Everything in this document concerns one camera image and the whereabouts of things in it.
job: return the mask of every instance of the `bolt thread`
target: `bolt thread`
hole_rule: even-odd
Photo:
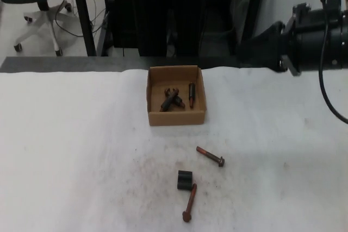
[[[188,202],[187,208],[186,208],[187,213],[191,213],[192,205],[194,203],[194,199],[195,199],[195,195],[196,195],[196,190],[197,190],[197,184],[194,183],[192,186],[190,199],[189,199],[189,202]]]

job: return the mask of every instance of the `open cardboard box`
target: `open cardboard box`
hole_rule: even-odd
[[[196,99],[193,109],[189,103],[189,84],[196,84]],[[165,89],[179,89],[179,96],[185,103],[185,108],[174,104],[167,112],[160,112],[166,99]],[[197,66],[161,66],[151,67],[148,71],[147,112],[151,126],[174,126],[203,124],[206,116],[206,94],[204,92],[202,71]]]

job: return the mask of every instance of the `table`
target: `table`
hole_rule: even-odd
[[[198,65],[201,69],[220,66],[236,68],[268,67],[282,72],[277,57],[267,61],[253,59],[251,64],[243,64],[237,57],[7,57],[0,63],[0,72],[122,72],[130,69],[147,70],[151,66]]]
[[[347,115],[345,72],[325,76]],[[203,70],[206,122],[185,127],[148,125],[146,78],[0,73],[1,231],[347,230],[347,127],[316,73]],[[178,170],[198,184],[190,224]]]

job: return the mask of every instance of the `rusty metal part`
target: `rusty metal part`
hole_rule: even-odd
[[[174,98],[178,95],[178,93],[179,93],[179,89],[173,89],[172,93],[161,105],[161,109],[159,111],[168,111],[169,106],[172,104]]]
[[[197,146],[196,150],[199,153],[202,153],[203,155],[207,156],[208,158],[216,161],[219,164],[219,167],[222,167],[225,164],[225,160],[223,157],[219,158],[217,156],[215,156],[214,154],[206,151],[205,149],[202,149],[201,147]]]
[[[170,89],[169,88],[165,89],[164,93],[165,93],[166,97],[169,97],[171,94]],[[175,104],[176,106],[179,106],[181,108],[185,108],[185,104],[183,103],[183,100],[179,96],[176,96],[174,98],[173,104]]]
[[[196,99],[196,85],[194,83],[189,84],[189,100],[190,108],[194,107],[194,101]]]
[[[191,220],[191,210],[192,210],[192,205],[194,203],[194,199],[195,199],[195,195],[196,195],[196,190],[197,190],[197,184],[194,183],[194,185],[192,186],[192,190],[191,190],[191,195],[190,195],[190,199],[189,202],[187,204],[187,208],[186,210],[183,212],[183,220],[185,222],[190,222]]]

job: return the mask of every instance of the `bolt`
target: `bolt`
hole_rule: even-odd
[[[192,205],[194,203],[194,199],[195,199],[195,195],[196,195],[196,190],[197,190],[197,184],[194,183],[194,185],[192,186],[192,190],[191,190],[191,195],[190,195],[190,199],[189,202],[187,204],[187,208],[186,210],[183,212],[183,220],[185,222],[190,222],[191,220],[191,210],[192,210]]]
[[[219,167],[222,167],[225,164],[225,160],[223,157],[219,158],[219,157],[215,156],[214,154],[207,152],[205,149],[202,149],[199,146],[197,146],[196,150],[199,153],[202,153],[203,155],[207,156],[208,158],[216,161],[219,164]]]
[[[169,88],[165,89],[164,93],[165,93],[166,97],[169,97],[171,94],[170,89]],[[185,104],[183,103],[183,100],[179,96],[176,96],[173,99],[173,104],[175,104],[176,106],[179,106],[181,108],[185,108]]]
[[[168,111],[169,106],[172,104],[174,98],[178,95],[179,89],[173,89],[173,92],[168,96],[168,98],[161,105],[161,109],[159,111]]]
[[[190,100],[190,108],[194,107],[194,101],[196,99],[196,85],[194,83],[189,84],[189,100]]]

